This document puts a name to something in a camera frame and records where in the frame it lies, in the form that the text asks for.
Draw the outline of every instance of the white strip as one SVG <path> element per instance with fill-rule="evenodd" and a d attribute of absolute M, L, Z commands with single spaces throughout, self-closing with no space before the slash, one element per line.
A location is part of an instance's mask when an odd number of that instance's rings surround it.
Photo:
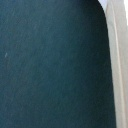
<path fill-rule="evenodd" d="M 128 0 L 124 0 L 125 10 L 126 10 L 126 17 L 127 17 L 127 25 L 128 25 Z"/>
<path fill-rule="evenodd" d="M 108 0 L 98 0 L 104 10 L 104 12 L 106 11 L 106 8 L 107 8 L 107 3 L 108 3 Z"/>

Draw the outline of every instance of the dark green background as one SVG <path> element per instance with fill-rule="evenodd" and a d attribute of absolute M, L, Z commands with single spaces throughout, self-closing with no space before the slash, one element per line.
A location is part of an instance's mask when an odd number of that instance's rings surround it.
<path fill-rule="evenodd" d="M 0 0 L 0 128 L 115 128 L 97 0 Z"/>

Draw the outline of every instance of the dark teal surface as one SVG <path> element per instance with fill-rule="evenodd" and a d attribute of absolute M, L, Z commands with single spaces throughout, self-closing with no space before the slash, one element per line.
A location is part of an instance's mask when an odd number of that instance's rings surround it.
<path fill-rule="evenodd" d="M 0 128 L 115 128 L 98 1 L 0 0 Z"/>

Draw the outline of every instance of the textured fabric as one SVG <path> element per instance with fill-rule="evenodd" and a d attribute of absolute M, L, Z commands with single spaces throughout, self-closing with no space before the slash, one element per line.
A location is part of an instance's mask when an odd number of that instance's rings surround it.
<path fill-rule="evenodd" d="M 98 1 L 0 0 L 0 128 L 115 128 Z"/>

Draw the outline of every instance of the teal fabric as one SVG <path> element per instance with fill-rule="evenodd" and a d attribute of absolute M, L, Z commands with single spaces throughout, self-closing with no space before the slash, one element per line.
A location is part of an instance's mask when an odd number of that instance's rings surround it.
<path fill-rule="evenodd" d="M 115 127 L 98 1 L 0 0 L 0 128 Z"/>

